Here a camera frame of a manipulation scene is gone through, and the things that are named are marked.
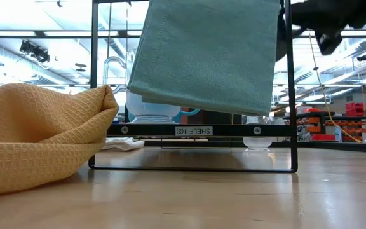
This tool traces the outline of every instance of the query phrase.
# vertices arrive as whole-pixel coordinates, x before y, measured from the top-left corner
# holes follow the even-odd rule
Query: yellow cable
[[[313,61],[315,63],[315,71],[316,71],[316,75],[317,75],[317,79],[318,79],[318,82],[320,84],[320,88],[323,92],[323,96],[324,96],[324,103],[325,103],[325,107],[327,108],[327,111],[329,112],[329,117],[330,117],[330,120],[331,122],[333,123],[333,125],[337,128],[339,128],[344,134],[346,134],[348,137],[352,138],[352,140],[354,140],[355,142],[357,143],[361,143],[360,140],[356,139],[355,137],[353,137],[351,134],[347,133],[345,130],[343,130],[340,126],[338,126],[334,120],[333,120],[333,117],[331,115],[331,112],[330,112],[330,108],[329,108],[329,105],[327,104],[327,99],[325,97],[325,92],[324,92],[324,88],[323,88],[323,85],[322,85],[322,81],[320,79],[320,76],[318,74],[318,68],[317,68],[317,64],[316,64],[316,57],[315,57],[315,53],[314,53],[314,50],[313,50],[313,42],[311,41],[311,34],[310,34],[310,30],[309,30],[309,40],[310,40],[310,47],[311,47],[311,54],[313,55]]]
[[[363,104],[363,112],[365,114],[365,92],[364,92],[364,89],[363,89],[363,85],[361,86],[362,88],[362,104]]]

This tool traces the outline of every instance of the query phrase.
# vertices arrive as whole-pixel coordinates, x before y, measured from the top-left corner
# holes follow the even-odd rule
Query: white cloth
[[[132,149],[144,147],[144,141],[133,141],[133,137],[111,137],[105,141],[105,146],[101,150],[130,151]]]

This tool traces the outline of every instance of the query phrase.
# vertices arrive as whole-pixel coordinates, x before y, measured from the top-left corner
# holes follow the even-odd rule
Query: yellow towel
[[[0,87],[0,194],[69,177],[105,143],[118,112],[109,86],[66,95]]]

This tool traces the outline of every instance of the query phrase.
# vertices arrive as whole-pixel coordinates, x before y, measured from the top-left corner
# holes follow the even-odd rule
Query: hanging towel
[[[0,87],[0,194],[69,177],[105,144],[118,112],[110,86],[67,95]]]
[[[144,102],[268,115],[277,0],[150,1],[128,88]]]

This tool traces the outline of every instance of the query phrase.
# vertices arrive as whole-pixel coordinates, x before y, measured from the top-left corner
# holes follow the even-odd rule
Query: wooden table
[[[272,153],[144,148],[97,163],[281,167]],[[366,228],[366,153],[299,149],[297,174],[89,170],[0,196],[0,228]]]

